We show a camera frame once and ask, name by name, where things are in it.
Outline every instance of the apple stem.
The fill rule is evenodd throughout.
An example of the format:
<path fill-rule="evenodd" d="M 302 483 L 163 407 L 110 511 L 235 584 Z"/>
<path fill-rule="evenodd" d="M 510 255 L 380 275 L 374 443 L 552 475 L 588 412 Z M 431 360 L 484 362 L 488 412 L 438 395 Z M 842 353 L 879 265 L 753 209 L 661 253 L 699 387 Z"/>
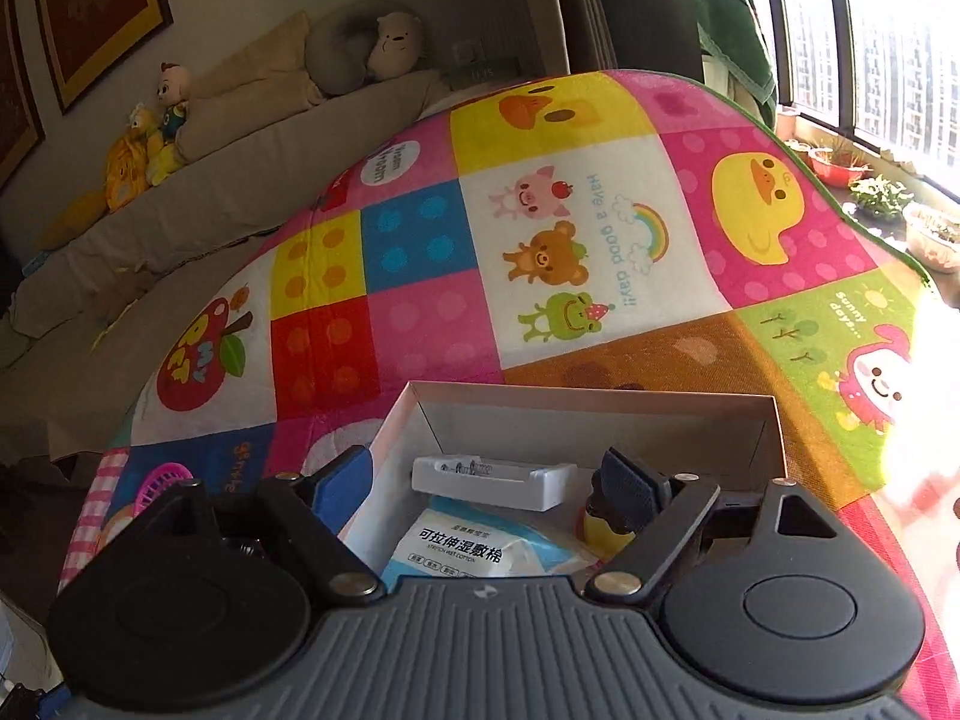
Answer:
<path fill-rule="evenodd" d="M 246 330 L 251 324 L 253 324 L 253 314 L 246 312 L 246 314 L 243 314 L 243 317 L 224 327 L 224 329 L 220 331 L 220 337 L 229 336 L 232 333 L 239 333 L 241 330 Z"/>

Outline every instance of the yellow polka dot square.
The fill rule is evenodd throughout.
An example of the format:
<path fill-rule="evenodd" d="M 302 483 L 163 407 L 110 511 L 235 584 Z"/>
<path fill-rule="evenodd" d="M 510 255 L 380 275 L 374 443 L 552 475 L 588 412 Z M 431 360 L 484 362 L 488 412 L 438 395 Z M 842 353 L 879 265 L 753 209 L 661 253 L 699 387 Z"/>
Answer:
<path fill-rule="evenodd" d="M 282 242 L 271 282 L 272 319 L 366 295 L 360 212 L 323 221 Z"/>

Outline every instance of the white bear plush toy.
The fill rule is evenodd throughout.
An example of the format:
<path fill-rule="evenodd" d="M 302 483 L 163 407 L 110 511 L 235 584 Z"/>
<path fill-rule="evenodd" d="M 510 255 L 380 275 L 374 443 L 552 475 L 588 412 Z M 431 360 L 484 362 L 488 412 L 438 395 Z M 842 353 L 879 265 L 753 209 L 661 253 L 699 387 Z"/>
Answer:
<path fill-rule="evenodd" d="M 409 73 L 424 52 L 424 26 L 413 14 L 395 11 L 376 20 L 379 36 L 367 60 L 367 70 L 378 81 Z"/>

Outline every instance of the blue square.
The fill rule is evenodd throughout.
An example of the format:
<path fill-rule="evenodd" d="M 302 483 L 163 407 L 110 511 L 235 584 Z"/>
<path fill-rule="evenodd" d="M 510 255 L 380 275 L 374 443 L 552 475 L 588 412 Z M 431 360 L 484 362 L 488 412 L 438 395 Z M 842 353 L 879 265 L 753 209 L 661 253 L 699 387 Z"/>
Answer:
<path fill-rule="evenodd" d="M 360 233 L 368 295 L 477 267 L 459 181 L 364 208 Z"/>
<path fill-rule="evenodd" d="M 147 475 L 164 463 L 187 467 L 195 479 L 203 479 L 210 495 L 248 493 L 263 474 L 274 427 L 259 425 L 195 439 L 132 446 L 104 522 L 136 501 Z"/>

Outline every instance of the yellow square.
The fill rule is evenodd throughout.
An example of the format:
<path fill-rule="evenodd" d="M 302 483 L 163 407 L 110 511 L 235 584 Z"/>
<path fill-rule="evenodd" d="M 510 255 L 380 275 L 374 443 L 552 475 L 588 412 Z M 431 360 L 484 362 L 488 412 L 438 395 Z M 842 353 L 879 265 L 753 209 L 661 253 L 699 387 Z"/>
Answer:
<path fill-rule="evenodd" d="M 450 113 L 460 175 L 655 133 L 634 96 L 602 73 L 535 81 Z"/>
<path fill-rule="evenodd" d="M 360 212 L 316 224 L 282 242 L 271 280 L 273 319 L 366 295 Z"/>

